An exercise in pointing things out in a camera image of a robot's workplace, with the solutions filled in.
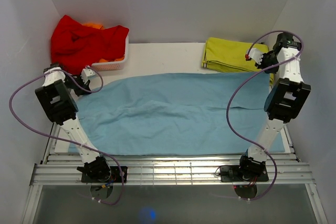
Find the light blue trousers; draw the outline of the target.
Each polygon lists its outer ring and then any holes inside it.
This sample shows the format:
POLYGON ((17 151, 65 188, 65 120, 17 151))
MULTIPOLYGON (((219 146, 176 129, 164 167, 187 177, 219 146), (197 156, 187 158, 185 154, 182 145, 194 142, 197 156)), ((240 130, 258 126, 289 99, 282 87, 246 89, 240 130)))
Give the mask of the light blue trousers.
POLYGON ((77 100, 92 144, 113 155, 243 153, 267 118, 265 73, 166 73, 117 80, 77 100))

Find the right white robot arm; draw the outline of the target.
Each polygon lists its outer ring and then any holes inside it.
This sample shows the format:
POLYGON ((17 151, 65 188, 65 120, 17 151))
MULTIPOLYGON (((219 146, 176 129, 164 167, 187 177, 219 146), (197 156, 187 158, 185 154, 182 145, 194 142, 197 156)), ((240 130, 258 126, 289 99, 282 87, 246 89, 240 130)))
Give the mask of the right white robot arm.
POLYGON ((250 47, 245 55, 247 61, 255 62, 256 68, 277 74, 278 79, 265 101, 265 125, 256 143, 240 158, 237 174, 242 180, 257 181, 261 177, 267 181, 266 151, 285 125, 298 116, 310 94, 311 86, 304 83, 300 71, 302 49, 303 43, 297 36, 281 31, 271 51, 263 53, 250 47))

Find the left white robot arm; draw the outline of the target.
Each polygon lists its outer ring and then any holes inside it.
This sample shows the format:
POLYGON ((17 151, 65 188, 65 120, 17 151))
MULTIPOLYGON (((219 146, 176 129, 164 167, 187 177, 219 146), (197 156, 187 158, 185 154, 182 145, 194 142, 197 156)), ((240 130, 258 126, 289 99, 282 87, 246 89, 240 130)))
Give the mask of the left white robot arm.
POLYGON ((107 182, 112 177, 111 168, 106 159, 96 152, 77 117, 78 107, 71 95, 91 94, 90 78, 95 75, 88 67, 79 75, 66 74, 58 63, 52 63, 44 69, 45 81, 35 90, 48 119, 63 129, 68 138, 74 142, 81 156, 83 166, 77 168, 83 175, 98 182, 107 182))

